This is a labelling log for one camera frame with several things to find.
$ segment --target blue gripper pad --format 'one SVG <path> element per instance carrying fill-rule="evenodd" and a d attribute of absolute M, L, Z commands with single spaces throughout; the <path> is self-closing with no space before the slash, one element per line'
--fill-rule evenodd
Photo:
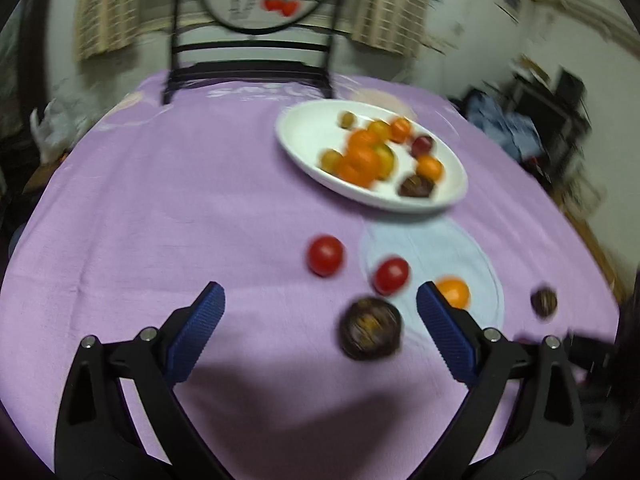
<path fill-rule="evenodd" d="M 478 381 L 476 352 L 451 317 L 450 311 L 453 307 L 435 292 L 434 288 L 431 282 L 427 282 L 418 289 L 415 298 L 418 314 L 453 378 L 471 387 Z"/>
<path fill-rule="evenodd" d="M 167 349 L 164 380 L 170 385 L 189 377 L 200 354 L 225 313 L 225 289 L 212 283 L 191 305 L 193 312 Z"/>

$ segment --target window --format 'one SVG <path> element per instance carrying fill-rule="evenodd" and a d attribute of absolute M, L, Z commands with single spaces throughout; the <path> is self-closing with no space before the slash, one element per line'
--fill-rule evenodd
<path fill-rule="evenodd" d="M 309 16 L 304 23 L 315 27 L 329 27 L 336 0 L 328 0 Z M 358 0 L 344 0 L 338 29 L 351 31 L 351 17 L 354 15 Z M 140 31 L 168 30 L 171 26 L 172 0 L 140 0 Z M 180 25 L 198 25 L 210 23 L 197 0 L 182 0 L 180 4 Z"/>

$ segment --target tomato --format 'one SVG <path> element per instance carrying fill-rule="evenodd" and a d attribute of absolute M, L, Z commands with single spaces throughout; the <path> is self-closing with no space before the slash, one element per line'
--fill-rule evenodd
<path fill-rule="evenodd" d="M 469 287 L 460 278 L 449 276 L 436 282 L 436 288 L 453 308 L 467 308 L 471 293 Z"/>
<path fill-rule="evenodd" d="M 385 260 L 373 277 L 373 287 L 382 296 L 399 290 L 409 279 L 409 264 L 399 256 Z"/>
<path fill-rule="evenodd" d="M 353 146 L 344 154 L 344 160 L 358 173 L 376 179 L 380 174 L 380 156 L 369 146 Z"/>
<path fill-rule="evenodd" d="M 404 117 L 396 117 L 391 121 L 391 140 L 402 144 L 411 137 L 411 123 Z"/>
<path fill-rule="evenodd" d="M 296 13 L 299 6 L 300 0 L 286 0 L 280 7 L 280 13 L 288 18 Z"/>
<path fill-rule="evenodd" d="M 433 149 L 433 137 L 428 135 L 421 135 L 415 137 L 414 142 L 411 143 L 411 156 L 418 158 L 421 155 L 429 155 Z"/>
<path fill-rule="evenodd" d="M 315 238 L 306 250 L 306 264 L 323 278 L 334 274 L 344 259 L 344 247 L 338 238 L 322 235 Z"/>
<path fill-rule="evenodd" d="M 396 167 L 396 154 L 390 147 L 382 142 L 376 144 L 373 149 L 380 157 L 380 172 L 378 173 L 378 180 L 386 180 L 391 176 L 391 173 Z"/>
<path fill-rule="evenodd" d="M 280 10 L 284 6 L 284 0 L 263 0 L 262 8 L 271 12 L 272 10 Z"/>
<path fill-rule="evenodd" d="M 340 120 L 338 124 L 340 124 L 341 128 L 345 130 L 349 130 L 356 123 L 356 116 L 351 112 L 343 112 L 340 115 Z"/>
<path fill-rule="evenodd" d="M 379 143 L 378 136 L 369 130 L 355 130 L 347 140 L 347 150 L 356 146 L 373 146 Z"/>
<path fill-rule="evenodd" d="M 422 155 L 418 157 L 415 173 L 437 182 L 442 178 L 444 167 L 437 158 L 431 155 Z"/>
<path fill-rule="evenodd" d="M 354 186 L 369 188 L 375 181 L 375 177 L 367 173 L 361 173 L 343 159 L 338 165 L 336 176 Z"/>
<path fill-rule="evenodd" d="M 391 138 L 391 126 L 380 119 L 372 121 L 369 126 L 367 126 L 367 130 L 376 134 L 380 142 L 387 142 Z"/>
<path fill-rule="evenodd" d="M 335 175 L 340 166 L 342 154 L 335 150 L 324 150 L 320 155 L 320 169 L 329 174 Z"/>

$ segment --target orange cherry tomato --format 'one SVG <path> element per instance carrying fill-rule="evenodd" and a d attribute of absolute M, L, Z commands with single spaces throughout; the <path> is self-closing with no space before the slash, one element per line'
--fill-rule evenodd
<path fill-rule="evenodd" d="M 418 165 L 415 168 L 415 173 L 437 182 L 444 174 L 444 167 L 434 156 L 421 155 L 418 157 Z"/>
<path fill-rule="evenodd" d="M 411 137 L 411 123 L 404 117 L 396 117 L 391 121 L 391 140 L 402 144 Z"/>
<path fill-rule="evenodd" d="M 370 175 L 359 172 L 345 160 L 342 160 L 338 165 L 338 172 L 336 176 L 340 180 L 353 184 L 354 186 L 367 188 L 370 187 L 375 180 L 374 178 L 371 178 Z"/>
<path fill-rule="evenodd" d="M 376 150 L 369 146 L 353 146 L 347 150 L 344 160 L 353 166 L 358 173 L 375 180 L 380 174 L 382 163 Z"/>
<path fill-rule="evenodd" d="M 371 121 L 369 126 L 367 126 L 367 131 L 376 134 L 379 142 L 387 142 L 391 138 L 391 126 L 380 119 Z"/>
<path fill-rule="evenodd" d="M 471 293 L 469 287 L 460 278 L 448 276 L 436 282 L 436 288 L 440 291 L 453 308 L 467 308 Z"/>
<path fill-rule="evenodd" d="M 351 148 L 370 148 L 379 143 L 378 136 L 369 130 L 355 130 L 347 141 L 347 150 Z"/>

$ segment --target white plate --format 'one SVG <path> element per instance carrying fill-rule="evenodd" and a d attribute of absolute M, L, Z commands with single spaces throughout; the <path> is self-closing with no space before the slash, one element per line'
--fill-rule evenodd
<path fill-rule="evenodd" d="M 458 202 L 466 195 L 465 168 L 449 147 L 433 132 L 414 123 L 414 133 L 429 134 L 435 140 L 431 152 L 444 166 L 444 176 L 436 184 L 429 198 L 407 198 L 398 195 L 398 187 L 415 169 L 415 159 L 408 147 L 390 142 L 398 163 L 386 182 L 376 182 L 371 189 L 354 186 L 318 168 L 324 150 L 332 148 L 344 152 L 348 130 L 338 126 L 343 112 L 356 115 L 358 126 L 370 120 L 389 121 L 396 114 L 377 106 L 356 101 L 323 99 L 302 103 L 283 112 L 276 122 L 280 145 L 292 160 L 312 179 L 347 198 L 366 205 L 401 213 L 424 213 Z"/>

